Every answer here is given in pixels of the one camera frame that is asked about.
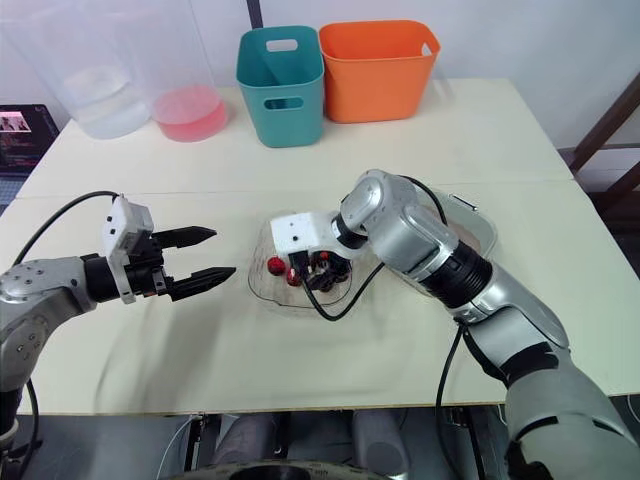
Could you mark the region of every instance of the orange plastic bin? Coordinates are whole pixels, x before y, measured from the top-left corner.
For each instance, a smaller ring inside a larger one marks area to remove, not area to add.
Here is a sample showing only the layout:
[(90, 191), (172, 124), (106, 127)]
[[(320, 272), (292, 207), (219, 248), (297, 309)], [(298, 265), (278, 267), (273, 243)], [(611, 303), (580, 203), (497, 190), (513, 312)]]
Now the orange plastic bin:
[(440, 51), (431, 30), (412, 20), (331, 23), (320, 46), (327, 116), (339, 123), (413, 115)]

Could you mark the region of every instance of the teal plastic bin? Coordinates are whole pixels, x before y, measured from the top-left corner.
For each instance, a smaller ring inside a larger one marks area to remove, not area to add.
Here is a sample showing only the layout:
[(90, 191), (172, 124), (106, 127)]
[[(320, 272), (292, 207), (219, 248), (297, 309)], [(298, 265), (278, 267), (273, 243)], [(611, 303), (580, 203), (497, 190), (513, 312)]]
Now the teal plastic bin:
[(258, 138), (268, 147), (322, 136), (324, 64), (310, 27), (258, 28), (240, 40), (236, 78)]

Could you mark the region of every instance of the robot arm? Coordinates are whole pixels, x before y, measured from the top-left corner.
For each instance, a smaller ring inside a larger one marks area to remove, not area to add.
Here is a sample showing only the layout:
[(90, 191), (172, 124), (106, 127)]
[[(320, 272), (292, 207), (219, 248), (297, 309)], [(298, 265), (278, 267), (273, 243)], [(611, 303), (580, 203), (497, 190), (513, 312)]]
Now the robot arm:
[(15, 265), (0, 276), (0, 448), (10, 444), (25, 385), (53, 331), (72, 317), (120, 297), (169, 295), (180, 300), (224, 282), (235, 268), (214, 267), (174, 280), (162, 249), (188, 247), (216, 234), (203, 227), (153, 233), (146, 207), (117, 197), (106, 218), (106, 256), (97, 254)]
[(512, 476), (637, 478), (640, 450), (608, 398), (572, 363), (556, 315), (436, 219), (409, 180), (370, 170), (340, 211), (325, 217), (330, 225), (315, 221), (320, 214), (307, 215), (272, 222), (280, 255), (320, 249), (313, 246), (318, 239), (321, 249), (332, 244), (345, 258), (368, 246), (464, 326), (474, 358), (507, 388)]

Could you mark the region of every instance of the red fruit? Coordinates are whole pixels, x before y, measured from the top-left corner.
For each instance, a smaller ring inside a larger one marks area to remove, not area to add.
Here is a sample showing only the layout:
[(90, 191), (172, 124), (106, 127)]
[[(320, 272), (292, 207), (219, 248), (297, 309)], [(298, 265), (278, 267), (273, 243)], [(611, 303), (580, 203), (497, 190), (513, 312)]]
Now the red fruit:
[(275, 275), (275, 276), (282, 275), (286, 269), (287, 269), (287, 266), (285, 265), (284, 261), (279, 257), (271, 257), (269, 260), (267, 260), (267, 270), (269, 270), (269, 273), (271, 275)]
[(290, 268), (287, 272), (287, 283), (292, 287), (302, 285), (302, 277), (296, 272), (295, 268)]

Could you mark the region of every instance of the basket handle hole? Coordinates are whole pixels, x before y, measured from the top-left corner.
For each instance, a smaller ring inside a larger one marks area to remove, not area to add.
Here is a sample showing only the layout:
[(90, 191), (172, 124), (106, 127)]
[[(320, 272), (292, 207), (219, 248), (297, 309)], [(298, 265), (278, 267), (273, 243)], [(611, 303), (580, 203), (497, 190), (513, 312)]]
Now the basket handle hole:
[(302, 108), (303, 104), (302, 97), (269, 98), (264, 101), (267, 110), (290, 110)]
[(298, 49), (298, 42), (293, 38), (285, 40), (269, 40), (267, 42), (268, 52), (291, 52)]

